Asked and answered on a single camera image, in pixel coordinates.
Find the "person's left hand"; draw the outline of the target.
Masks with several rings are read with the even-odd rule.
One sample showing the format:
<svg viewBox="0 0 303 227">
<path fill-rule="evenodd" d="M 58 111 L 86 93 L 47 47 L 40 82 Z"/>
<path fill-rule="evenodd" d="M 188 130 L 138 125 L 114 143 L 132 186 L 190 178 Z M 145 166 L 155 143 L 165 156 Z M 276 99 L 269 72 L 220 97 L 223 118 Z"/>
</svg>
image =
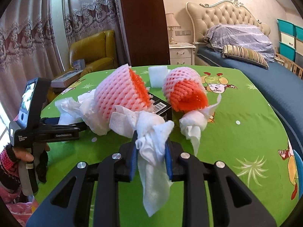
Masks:
<svg viewBox="0 0 303 227">
<path fill-rule="evenodd" d="M 22 147 L 12 147 L 15 157 L 21 161 L 33 162 L 34 156 Z"/>
</svg>

